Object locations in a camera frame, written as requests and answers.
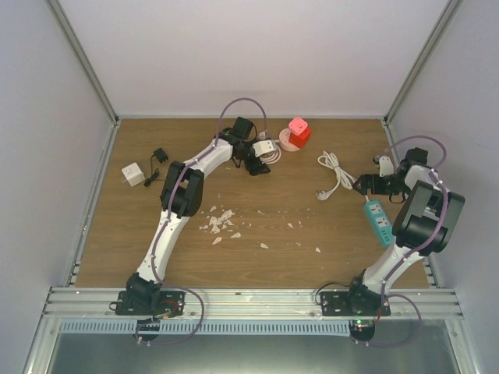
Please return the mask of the teal power strip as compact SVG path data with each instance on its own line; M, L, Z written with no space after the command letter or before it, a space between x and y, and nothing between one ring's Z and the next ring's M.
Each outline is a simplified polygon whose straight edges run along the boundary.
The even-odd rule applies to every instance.
M363 210L381 246L389 247L394 241L394 235L391 222L381 203L377 200L368 200Z

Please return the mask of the pink round power socket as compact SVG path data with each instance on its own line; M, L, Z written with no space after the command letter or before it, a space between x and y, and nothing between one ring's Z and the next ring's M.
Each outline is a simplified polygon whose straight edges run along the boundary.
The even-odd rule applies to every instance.
M289 141L291 134L288 128L281 130L278 136L279 146L288 152L299 151L299 148Z

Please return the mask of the red cube socket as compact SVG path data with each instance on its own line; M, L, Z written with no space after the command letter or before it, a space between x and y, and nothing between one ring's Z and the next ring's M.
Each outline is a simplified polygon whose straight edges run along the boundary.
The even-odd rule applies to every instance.
M290 144L293 146L302 149L307 142L309 141L310 135L311 135L311 128L306 128L304 129L300 134L296 135L295 133L291 132L288 138L288 141Z

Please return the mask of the pink square plug adapter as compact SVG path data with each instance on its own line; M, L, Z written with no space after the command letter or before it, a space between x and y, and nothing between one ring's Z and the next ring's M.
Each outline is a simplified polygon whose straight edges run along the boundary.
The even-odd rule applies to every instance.
M295 117L289 122L288 128L292 134L300 136L308 128L308 122L303 118Z

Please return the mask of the black charger with thin cable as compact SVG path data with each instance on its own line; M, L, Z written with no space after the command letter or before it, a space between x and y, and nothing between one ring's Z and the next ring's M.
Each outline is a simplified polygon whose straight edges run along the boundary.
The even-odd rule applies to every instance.
M164 164L169 161L168 155L163 148L157 148L150 157L150 176L144 180L143 186L149 187L153 182L159 181L160 169L156 164Z

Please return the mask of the white cube adapter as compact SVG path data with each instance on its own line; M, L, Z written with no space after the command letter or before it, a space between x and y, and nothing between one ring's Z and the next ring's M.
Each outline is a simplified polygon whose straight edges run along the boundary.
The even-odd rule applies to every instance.
M134 162L122 169L122 174L126 182L134 187L145 181L145 176L138 163Z

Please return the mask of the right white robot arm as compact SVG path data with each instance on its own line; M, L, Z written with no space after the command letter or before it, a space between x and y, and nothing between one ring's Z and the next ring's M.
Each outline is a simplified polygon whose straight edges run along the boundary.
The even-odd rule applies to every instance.
M374 314L387 301L393 283L412 264L441 252L450 241L465 198L444 187L437 171L426 164L427 155L423 149L412 148L394 173L361 175L353 184L363 195L404 196L392 226L393 243L349 286L345 306L353 315Z

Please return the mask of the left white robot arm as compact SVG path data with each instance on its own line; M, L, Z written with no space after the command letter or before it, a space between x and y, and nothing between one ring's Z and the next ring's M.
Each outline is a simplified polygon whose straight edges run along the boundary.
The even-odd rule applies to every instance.
M161 281L175 244L189 219L196 215L203 198L205 178L227 161L244 166L252 176L268 174L260 158L275 151L268 136L249 139L255 125L238 117L232 127L218 132L196 156L170 164L161 190L161 215L150 248L142 263L126 282L117 309L142 315L155 313L161 304Z

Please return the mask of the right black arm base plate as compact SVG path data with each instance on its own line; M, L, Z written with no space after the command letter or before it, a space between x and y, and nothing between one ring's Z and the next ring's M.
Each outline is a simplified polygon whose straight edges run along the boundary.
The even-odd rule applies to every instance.
M323 316L375 317L390 316L379 294L371 291L321 291L316 300Z

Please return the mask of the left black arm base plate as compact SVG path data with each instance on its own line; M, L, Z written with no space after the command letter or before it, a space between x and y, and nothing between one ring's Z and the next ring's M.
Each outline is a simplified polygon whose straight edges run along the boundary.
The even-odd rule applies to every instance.
M166 290L142 298L130 291L121 291L118 299L109 304L109 309L118 316L172 318L183 314L185 296L184 291Z

